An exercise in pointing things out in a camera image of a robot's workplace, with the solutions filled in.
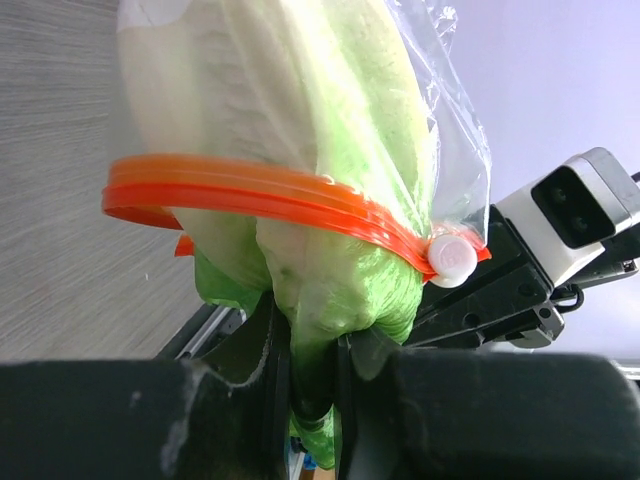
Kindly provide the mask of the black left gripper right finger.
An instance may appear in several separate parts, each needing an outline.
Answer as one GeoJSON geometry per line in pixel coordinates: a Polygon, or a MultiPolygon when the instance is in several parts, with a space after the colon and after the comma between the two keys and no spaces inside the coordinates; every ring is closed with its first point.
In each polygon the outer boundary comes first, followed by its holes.
{"type": "Polygon", "coordinates": [[[336,350],[342,479],[635,479],[639,390],[591,355],[400,347],[370,329],[336,350]]]}

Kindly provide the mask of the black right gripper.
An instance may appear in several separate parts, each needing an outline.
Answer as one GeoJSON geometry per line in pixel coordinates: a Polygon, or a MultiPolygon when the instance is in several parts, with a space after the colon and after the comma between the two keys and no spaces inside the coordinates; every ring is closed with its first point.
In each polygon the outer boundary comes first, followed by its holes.
{"type": "Polygon", "coordinates": [[[550,301],[553,283],[495,205],[488,247],[491,258],[481,261],[461,286],[425,285],[409,345],[475,349],[512,341],[531,349],[558,338],[564,320],[550,301]]]}

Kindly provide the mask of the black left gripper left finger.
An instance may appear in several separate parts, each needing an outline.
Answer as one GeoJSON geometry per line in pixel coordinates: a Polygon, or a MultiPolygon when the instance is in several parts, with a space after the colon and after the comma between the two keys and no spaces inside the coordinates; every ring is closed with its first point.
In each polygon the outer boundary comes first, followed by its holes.
{"type": "Polygon", "coordinates": [[[284,479],[289,326],[271,295],[206,356],[5,363],[5,479],[284,479]]]}

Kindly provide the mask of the clear zip bag orange zipper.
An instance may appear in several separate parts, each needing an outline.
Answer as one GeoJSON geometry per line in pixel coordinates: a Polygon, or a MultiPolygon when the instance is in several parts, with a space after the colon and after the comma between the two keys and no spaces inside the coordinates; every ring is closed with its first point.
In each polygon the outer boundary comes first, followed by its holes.
{"type": "Polygon", "coordinates": [[[367,242],[442,287],[487,248],[491,155],[447,1],[123,1],[114,218],[211,253],[210,216],[367,242]]]}

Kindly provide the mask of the green lettuce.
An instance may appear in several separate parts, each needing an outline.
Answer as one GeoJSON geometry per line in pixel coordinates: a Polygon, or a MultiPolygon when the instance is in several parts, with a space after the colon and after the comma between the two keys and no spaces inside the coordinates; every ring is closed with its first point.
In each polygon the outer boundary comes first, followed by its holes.
{"type": "Polygon", "coordinates": [[[439,134],[383,1],[123,1],[106,214],[178,230],[208,303],[270,293],[290,430],[336,465],[331,347],[409,336],[439,134]]]}

